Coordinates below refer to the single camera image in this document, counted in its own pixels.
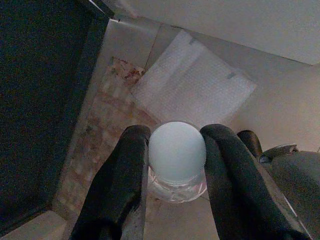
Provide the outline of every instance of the white ceiling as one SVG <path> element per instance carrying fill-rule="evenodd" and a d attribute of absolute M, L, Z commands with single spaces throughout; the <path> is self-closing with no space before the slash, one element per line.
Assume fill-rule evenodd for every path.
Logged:
<path fill-rule="evenodd" d="M 319 0 L 118 0 L 138 16 L 320 63 Z"/>

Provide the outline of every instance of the clear glass base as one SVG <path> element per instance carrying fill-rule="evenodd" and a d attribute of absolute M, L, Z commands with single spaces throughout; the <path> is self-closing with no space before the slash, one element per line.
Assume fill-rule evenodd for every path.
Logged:
<path fill-rule="evenodd" d="M 148 170 L 148 191 L 163 201 L 179 204 L 190 202 L 200 197 L 207 190 L 206 174 L 199 175 L 183 184 L 170 184 L 158 179 L 153 170 Z"/>

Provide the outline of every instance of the bubble wrap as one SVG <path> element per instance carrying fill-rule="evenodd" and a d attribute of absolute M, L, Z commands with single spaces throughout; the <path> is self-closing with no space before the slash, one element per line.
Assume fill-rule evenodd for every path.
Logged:
<path fill-rule="evenodd" d="M 255 87 L 182 30 L 131 93 L 160 121 L 201 128 L 230 118 Z"/>

